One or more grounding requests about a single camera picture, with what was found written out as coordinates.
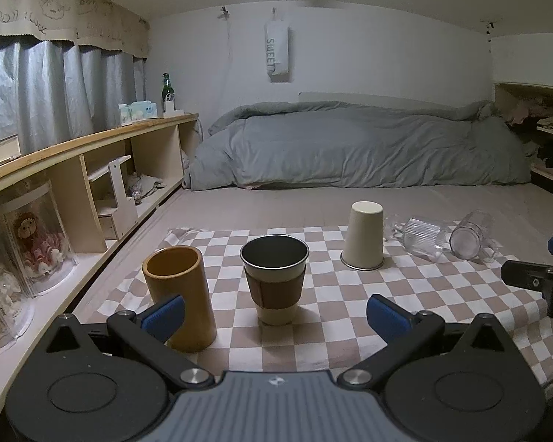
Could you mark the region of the tissue pack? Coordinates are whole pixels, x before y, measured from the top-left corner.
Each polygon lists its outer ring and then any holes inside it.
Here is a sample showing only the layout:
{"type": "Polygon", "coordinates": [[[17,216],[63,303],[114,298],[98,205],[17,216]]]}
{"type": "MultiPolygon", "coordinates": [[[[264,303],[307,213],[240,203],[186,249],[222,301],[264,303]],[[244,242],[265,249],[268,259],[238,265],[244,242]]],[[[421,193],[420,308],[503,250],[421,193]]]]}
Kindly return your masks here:
{"type": "Polygon", "coordinates": [[[132,125],[135,122],[156,119],[157,104],[151,101],[137,101],[130,104],[119,104],[119,119],[123,126],[132,125]]]}

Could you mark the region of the doll in clear box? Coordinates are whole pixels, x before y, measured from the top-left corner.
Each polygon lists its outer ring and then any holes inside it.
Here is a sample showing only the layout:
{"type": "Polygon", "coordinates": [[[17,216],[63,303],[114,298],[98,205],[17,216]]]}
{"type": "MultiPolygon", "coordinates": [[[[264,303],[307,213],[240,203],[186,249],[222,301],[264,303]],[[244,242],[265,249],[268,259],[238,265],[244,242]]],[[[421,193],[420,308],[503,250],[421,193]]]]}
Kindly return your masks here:
{"type": "Polygon", "coordinates": [[[76,255],[50,182],[0,204],[0,224],[32,297],[52,290],[74,271],[76,255]]]}

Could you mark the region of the clear ribbed glass mug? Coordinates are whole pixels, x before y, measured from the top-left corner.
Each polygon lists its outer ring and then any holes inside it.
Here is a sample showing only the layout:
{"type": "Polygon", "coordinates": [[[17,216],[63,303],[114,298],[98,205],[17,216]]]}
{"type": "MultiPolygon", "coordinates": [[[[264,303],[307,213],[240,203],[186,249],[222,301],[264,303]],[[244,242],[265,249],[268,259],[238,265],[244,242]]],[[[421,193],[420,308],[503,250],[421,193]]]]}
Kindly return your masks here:
{"type": "Polygon", "coordinates": [[[431,262],[442,256],[448,243],[448,225],[429,218],[400,218],[394,214],[386,218],[385,231],[388,239],[399,241],[407,252],[431,262]]]}

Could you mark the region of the clear glass tumbler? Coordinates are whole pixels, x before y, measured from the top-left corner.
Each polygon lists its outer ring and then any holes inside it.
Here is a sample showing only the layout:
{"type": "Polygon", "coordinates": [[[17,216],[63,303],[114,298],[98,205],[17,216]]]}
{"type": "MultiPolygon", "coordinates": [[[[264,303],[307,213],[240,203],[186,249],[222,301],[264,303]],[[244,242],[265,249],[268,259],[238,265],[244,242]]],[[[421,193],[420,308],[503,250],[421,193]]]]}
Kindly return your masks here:
{"type": "Polygon", "coordinates": [[[488,260],[495,254],[491,238],[493,219],[484,211],[471,211],[452,231],[449,247],[463,260],[488,260]]]}

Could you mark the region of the cream upside-down cup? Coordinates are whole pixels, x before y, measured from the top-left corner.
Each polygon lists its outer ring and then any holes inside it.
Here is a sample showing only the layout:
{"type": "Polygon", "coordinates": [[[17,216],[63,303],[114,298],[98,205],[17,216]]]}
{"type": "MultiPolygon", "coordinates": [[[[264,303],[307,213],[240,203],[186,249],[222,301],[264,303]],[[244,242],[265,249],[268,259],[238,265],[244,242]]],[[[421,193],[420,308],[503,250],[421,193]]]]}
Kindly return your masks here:
{"type": "Polygon", "coordinates": [[[383,208],[374,201],[356,201],[349,212],[341,261],[351,269],[370,271],[383,262],[383,208]]]}

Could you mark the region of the brown white checkered blanket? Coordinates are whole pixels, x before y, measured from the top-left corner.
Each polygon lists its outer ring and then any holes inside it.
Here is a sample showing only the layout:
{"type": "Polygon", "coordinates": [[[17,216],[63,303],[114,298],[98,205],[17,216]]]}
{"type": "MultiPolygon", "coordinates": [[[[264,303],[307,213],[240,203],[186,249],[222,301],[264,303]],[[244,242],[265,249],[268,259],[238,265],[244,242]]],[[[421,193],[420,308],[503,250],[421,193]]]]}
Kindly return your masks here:
{"type": "Polygon", "coordinates": [[[429,309],[449,322],[494,314],[511,334],[542,384],[553,381],[553,319],[539,293],[510,288],[500,279],[504,255],[466,262],[452,255],[429,262],[387,242],[380,269],[355,271],[341,262],[345,227],[294,228],[307,243],[302,297],[295,319],[268,326],[257,318],[248,291],[240,248],[254,229],[206,231],[177,228],[163,246],[191,245],[204,258],[216,320],[216,339],[192,360],[213,373],[226,370],[320,370],[334,373],[383,348],[366,322],[369,297],[380,294],[404,309],[429,309]]]}

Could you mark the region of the small wooden stand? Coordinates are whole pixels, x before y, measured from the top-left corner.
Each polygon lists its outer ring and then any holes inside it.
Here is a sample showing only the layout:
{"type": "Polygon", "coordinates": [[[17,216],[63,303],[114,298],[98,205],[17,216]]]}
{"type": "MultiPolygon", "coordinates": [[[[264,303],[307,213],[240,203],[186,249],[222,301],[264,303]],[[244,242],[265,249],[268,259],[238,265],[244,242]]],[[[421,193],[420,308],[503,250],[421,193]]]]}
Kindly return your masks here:
{"type": "Polygon", "coordinates": [[[136,202],[126,193],[124,155],[88,171],[88,182],[94,197],[98,221],[106,241],[123,238],[138,222],[136,202]]]}

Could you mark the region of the orange-brown wooden cup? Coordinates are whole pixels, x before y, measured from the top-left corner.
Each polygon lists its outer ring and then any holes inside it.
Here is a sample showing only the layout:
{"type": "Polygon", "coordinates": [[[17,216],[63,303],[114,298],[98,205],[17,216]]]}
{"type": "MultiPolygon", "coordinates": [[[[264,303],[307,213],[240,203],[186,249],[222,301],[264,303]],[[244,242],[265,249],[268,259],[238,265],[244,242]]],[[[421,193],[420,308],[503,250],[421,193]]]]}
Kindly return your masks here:
{"type": "Polygon", "coordinates": [[[146,326],[181,352],[199,352],[216,339],[202,253],[191,246],[160,249],[143,262],[150,297],[160,306],[146,326]]]}

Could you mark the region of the grey curtain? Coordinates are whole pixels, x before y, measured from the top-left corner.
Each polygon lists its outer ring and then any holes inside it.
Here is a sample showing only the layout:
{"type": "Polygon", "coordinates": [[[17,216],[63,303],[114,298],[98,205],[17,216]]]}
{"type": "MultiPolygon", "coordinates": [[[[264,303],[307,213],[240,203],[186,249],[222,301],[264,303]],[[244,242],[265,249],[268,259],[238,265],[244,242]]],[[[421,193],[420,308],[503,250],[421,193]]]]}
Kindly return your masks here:
{"type": "Polygon", "coordinates": [[[0,141],[22,154],[119,127],[145,98],[145,61],[121,51],[0,36],[0,141]]]}

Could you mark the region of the wooden headboard shelf unit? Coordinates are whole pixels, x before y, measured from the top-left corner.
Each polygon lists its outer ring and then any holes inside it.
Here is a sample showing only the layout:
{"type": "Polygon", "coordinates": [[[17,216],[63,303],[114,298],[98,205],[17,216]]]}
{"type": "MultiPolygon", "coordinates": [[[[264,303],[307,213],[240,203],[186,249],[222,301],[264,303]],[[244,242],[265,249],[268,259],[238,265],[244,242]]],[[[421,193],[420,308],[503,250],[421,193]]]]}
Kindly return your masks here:
{"type": "Polygon", "coordinates": [[[28,177],[45,173],[53,185],[56,206],[73,251],[74,271],[35,298],[35,316],[25,334],[0,352],[0,414],[6,394],[32,348],[56,315],[84,296],[86,285],[132,232],[181,184],[181,155],[195,147],[198,115],[146,120],[40,150],[0,166],[0,192],[28,177]],[[113,242],[105,239],[91,191],[104,164],[128,155],[136,171],[164,180],[164,189],[147,197],[126,230],[113,242]]]}

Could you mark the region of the green glass bottle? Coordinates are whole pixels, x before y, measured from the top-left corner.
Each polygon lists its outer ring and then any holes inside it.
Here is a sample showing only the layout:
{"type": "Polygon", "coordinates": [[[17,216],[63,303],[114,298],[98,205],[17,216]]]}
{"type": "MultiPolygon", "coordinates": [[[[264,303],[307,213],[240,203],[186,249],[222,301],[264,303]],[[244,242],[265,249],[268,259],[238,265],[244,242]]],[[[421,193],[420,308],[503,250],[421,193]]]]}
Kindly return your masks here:
{"type": "Polygon", "coordinates": [[[169,114],[171,112],[174,112],[175,110],[175,91],[173,85],[171,84],[170,74],[164,73],[163,80],[163,92],[161,93],[161,95],[163,96],[164,113],[169,114]]]}

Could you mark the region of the right side wooden shelf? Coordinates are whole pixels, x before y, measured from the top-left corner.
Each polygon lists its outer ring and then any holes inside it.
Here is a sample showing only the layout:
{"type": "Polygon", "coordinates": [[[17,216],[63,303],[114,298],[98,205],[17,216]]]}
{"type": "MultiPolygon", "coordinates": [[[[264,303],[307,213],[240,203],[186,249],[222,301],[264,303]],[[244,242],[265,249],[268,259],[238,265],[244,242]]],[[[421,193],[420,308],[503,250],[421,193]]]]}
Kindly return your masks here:
{"type": "Polygon", "coordinates": [[[553,193],[553,86],[498,82],[494,105],[524,144],[532,182],[553,193]]]}

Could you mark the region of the white hanging fabric bag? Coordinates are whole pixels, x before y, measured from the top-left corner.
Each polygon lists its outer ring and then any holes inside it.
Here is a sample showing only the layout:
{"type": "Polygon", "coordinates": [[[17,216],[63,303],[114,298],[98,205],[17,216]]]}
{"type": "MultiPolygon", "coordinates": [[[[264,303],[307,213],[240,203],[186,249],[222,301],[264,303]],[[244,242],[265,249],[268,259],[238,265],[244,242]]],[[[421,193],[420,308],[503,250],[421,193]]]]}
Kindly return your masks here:
{"type": "Polygon", "coordinates": [[[271,81],[289,77],[289,26],[284,21],[264,25],[265,66],[271,81]]]}

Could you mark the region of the grey duvet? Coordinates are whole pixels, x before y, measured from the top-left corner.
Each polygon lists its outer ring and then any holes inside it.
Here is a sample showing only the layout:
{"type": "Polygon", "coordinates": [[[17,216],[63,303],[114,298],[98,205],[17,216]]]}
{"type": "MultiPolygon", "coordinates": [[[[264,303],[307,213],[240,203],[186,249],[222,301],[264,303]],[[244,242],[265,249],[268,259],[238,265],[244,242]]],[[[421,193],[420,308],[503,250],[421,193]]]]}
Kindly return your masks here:
{"type": "Polygon", "coordinates": [[[214,122],[185,170],[220,187],[421,187],[526,184],[521,140],[487,101],[390,109],[339,101],[262,102],[214,122]]]}

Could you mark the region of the beige curtain valance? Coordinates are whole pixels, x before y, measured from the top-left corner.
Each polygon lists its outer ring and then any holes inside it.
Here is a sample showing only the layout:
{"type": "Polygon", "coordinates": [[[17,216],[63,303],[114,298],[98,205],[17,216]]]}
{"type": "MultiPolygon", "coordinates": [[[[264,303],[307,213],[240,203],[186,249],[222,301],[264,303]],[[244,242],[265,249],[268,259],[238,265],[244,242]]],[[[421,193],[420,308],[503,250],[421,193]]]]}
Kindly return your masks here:
{"type": "Polygon", "coordinates": [[[149,53],[149,23],[108,0],[0,0],[0,36],[149,53]]]}

